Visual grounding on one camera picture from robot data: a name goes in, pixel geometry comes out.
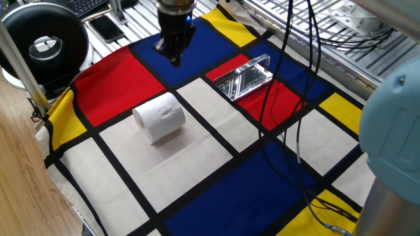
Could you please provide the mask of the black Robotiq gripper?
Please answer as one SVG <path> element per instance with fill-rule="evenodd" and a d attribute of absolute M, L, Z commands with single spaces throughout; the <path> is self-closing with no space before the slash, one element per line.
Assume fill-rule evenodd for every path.
<path fill-rule="evenodd" d="M 153 50 L 170 60 L 174 67 L 180 66 L 180 59 L 189 47 L 196 32 L 192 12 L 171 15 L 158 12 L 161 28 L 160 39 L 154 43 Z"/>

